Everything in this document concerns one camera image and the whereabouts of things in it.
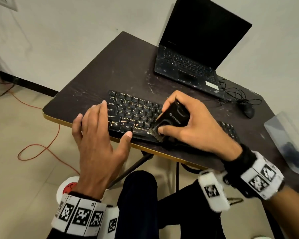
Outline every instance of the floor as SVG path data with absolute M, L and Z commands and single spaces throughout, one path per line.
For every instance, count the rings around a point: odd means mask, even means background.
M 7 86 L 0 85 L 0 93 Z M 52 98 L 22 88 L 13 88 L 15 95 L 27 104 L 43 107 Z M 57 161 L 49 152 L 43 152 L 30 161 L 19 161 L 17 154 L 29 144 L 47 146 L 55 137 L 58 125 L 43 118 L 39 109 L 20 103 L 11 94 L 0 97 L 0 238 L 46 238 L 57 209 L 56 191 L 59 185 L 76 173 Z M 71 136 L 71 129 L 61 126 L 60 134 L 50 147 L 63 161 L 79 170 L 79 153 Z M 35 156 L 39 146 L 27 149 L 22 158 Z M 131 149 L 125 164 L 128 168 L 142 156 Z M 139 169 L 152 173 L 158 183 L 158 198 L 174 192 L 176 163 L 158 156 Z M 180 167 L 180 188 L 191 184 L 196 175 Z M 121 187 L 106 191 L 104 202 L 116 204 Z M 231 187 L 228 196 L 242 197 Z M 267 217 L 258 199 L 245 199 L 222 213 L 222 225 L 227 239 L 250 239 L 257 235 L 273 237 Z M 160 230 L 160 238 L 180 238 L 179 226 Z

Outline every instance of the red cable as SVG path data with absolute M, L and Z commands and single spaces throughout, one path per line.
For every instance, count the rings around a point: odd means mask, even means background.
M 18 101 L 20 101 L 14 94 L 13 94 L 13 92 L 12 91 L 9 91 L 9 93 L 12 95 L 12 96 L 14 96 Z M 22 104 L 25 104 L 25 105 L 27 105 L 27 106 L 30 106 L 30 107 L 33 107 L 33 108 L 37 108 L 37 109 L 40 109 L 40 110 L 42 110 L 42 108 L 40 108 L 40 107 L 36 107 L 36 106 L 31 106 L 31 105 L 29 105 L 29 104 L 26 104 L 26 103 L 24 103 L 23 101 L 20 101 Z M 18 160 L 20 160 L 20 161 L 29 161 L 29 160 L 32 160 L 32 159 L 34 159 L 34 158 L 36 158 L 36 157 L 38 157 L 41 153 L 43 153 L 45 150 L 48 150 L 57 160 L 59 160 L 61 163 L 63 163 L 63 164 L 65 164 L 66 166 L 68 166 L 68 167 L 70 167 L 71 169 L 73 169 L 77 174 L 79 174 L 80 175 L 80 173 L 75 169 L 75 168 L 73 168 L 71 165 L 69 165 L 69 164 L 67 164 L 66 162 L 63 162 L 62 160 L 60 160 L 59 158 L 58 158 L 58 156 L 56 156 L 50 149 L 49 149 L 49 147 L 52 145 L 52 143 L 56 140 L 56 138 L 58 137 L 58 135 L 59 135 L 59 132 L 60 132 L 60 124 L 59 124 L 59 129 L 58 129 L 58 133 L 56 134 L 56 136 L 55 136 L 55 138 L 52 140 L 52 142 L 47 146 L 47 147 L 45 147 L 45 146 L 43 146 L 43 145 L 41 145 L 41 144 L 30 144 L 30 145 L 28 145 L 28 146 L 26 146 L 24 149 L 22 149 L 19 153 L 18 153 Z M 41 146 L 41 147 L 44 147 L 44 149 L 40 152 L 40 153 L 38 153 L 36 156 L 34 156 L 34 157 L 32 157 L 32 158 L 28 158 L 28 159 L 21 159 L 21 154 L 24 152 L 24 150 L 26 150 L 27 148 L 29 148 L 29 147 L 31 147 L 31 146 Z

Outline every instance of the wall socket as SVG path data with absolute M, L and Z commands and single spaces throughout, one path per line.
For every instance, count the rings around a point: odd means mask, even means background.
M 16 7 L 16 2 L 14 0 L 0 0 L 0 5 L 7 7 L 11 10 L 18 11 Z

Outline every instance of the black mouse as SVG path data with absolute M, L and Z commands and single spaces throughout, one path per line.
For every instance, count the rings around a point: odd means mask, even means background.
M 239 100 L 237 105 L 243 114 L 248 118 L 253 118 L 255 115 L 255 109 L 252 104 L 248 103 L 247 100 Z

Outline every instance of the black keyboard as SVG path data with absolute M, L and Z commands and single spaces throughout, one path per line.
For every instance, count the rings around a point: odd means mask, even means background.
M 106 101 L 110 135 L 122 137 L 125 132 L 132 131 L 133 139 L 161 144 L 151 135 L 149 128 L 162 112 L 162 104 L 113 90 L 108 92 Z M 218 123 L 240 143 L 233 125 Z
M 167 63 L 187 69 L 193 73 L 203 76 L 208 82 L 218 85 L 211 67 L 201 65 L 200 63 L 173 52 L 166 47 L 163 47 L 163 57 Z

